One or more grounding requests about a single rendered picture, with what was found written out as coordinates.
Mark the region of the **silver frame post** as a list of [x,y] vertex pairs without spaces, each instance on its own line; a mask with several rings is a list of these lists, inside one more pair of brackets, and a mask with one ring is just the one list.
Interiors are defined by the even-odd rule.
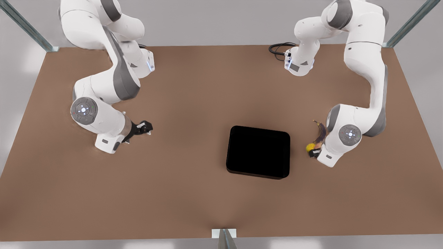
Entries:
[[236,229],[212,229],[211,237],[217,238],[217,249],[237,249],[234,238],[237,238]]
[[383,48],[394,48],[424,17],[434,9],[441,0],[426,0],[425,3],[397,30],[397,32],[386,42]]
[[58,52],[7,0],[0,0],[0,9],[25,31],[46,52]]

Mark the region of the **overripe brown yellow banana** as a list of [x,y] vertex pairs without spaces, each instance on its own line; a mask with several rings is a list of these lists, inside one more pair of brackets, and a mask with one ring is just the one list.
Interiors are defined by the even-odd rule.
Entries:
[[321,146],[323,145],[323,141],[325,140],[326,136],[327,136],[327,129],[324,126],[323,123],[318,122],[316,120],[312,120],[313,122],[315,122],[319,128],[319,136],[310,144],[308,144],[306,146],[306,152],[307,153],[315,153],[315,151],[319,151]]

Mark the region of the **black rectangular tray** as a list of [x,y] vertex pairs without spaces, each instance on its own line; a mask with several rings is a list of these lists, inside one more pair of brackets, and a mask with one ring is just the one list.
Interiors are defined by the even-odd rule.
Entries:
[[290,135],[287,132],[233,126],[230,129],[226,169],[241,174],[283,179],[290,173]]

